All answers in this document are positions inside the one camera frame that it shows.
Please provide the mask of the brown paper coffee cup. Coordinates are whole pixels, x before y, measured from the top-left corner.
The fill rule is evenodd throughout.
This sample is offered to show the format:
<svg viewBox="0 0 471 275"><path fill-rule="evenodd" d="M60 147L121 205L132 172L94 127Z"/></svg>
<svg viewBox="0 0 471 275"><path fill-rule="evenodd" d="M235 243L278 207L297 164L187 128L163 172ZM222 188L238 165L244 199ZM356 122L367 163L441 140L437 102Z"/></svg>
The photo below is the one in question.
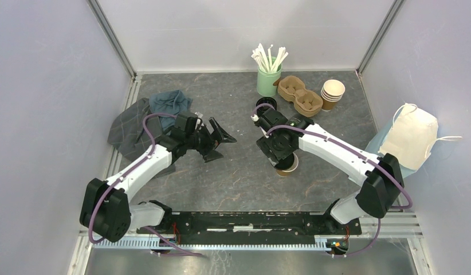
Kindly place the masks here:
<svg viewBox="0 0 471 275"><path fill-rule="evenodd" d="M299 165L299 158L298 156L293 153L293 156L290 158L288 157L289 160L293 160L293 163L291 164L291 166L289 166L287 169L279 169L277 167L275 167L276 169L276 173L279 175L279 176L282 176L282 177L286 177L286 176L289 176Z"/></svg>

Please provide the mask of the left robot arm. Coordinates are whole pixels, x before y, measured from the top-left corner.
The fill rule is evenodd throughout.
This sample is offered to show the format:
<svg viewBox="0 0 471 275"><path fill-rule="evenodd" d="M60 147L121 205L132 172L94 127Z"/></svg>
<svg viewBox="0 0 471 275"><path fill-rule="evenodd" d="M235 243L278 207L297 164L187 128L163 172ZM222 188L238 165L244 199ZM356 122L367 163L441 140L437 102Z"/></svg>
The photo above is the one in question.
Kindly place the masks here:
<svg viewBox="0 0 471 275"><path fill-rule="evenodd" d="M184 111L174 117L174 125L158 137L149 134L151 145L136 160L105 180L92 179L84 195L80 223L88 229L92 243L117 242L126 232L152 227L158 233L172 228L168 208L160 203L130 204L136 193L155 175L174 164L187 151L195 150L205 162L222 158L217 147L235 143L216 121L209 118L212 131L195 113Z"/></svg>

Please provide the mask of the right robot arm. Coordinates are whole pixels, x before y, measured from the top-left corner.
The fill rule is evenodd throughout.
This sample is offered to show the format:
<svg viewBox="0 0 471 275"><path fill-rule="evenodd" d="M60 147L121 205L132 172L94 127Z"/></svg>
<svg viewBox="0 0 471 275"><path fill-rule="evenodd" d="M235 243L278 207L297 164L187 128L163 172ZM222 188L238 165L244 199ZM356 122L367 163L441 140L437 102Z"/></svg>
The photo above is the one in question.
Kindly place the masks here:
<svg viewBox="0 0 471 275"><path fill-rule="evenodd" d="M392 154L379 156L360 150L301 115L287 119L269 108L260 116L253 114L251 119L263 132L256 144L278 172L293 172L298 165L295 152L301 150L337 167L360 187L329 207L323 225L331 234L341 232L351 220L364 215L385 217L404 191L401 168Z"/></svg>

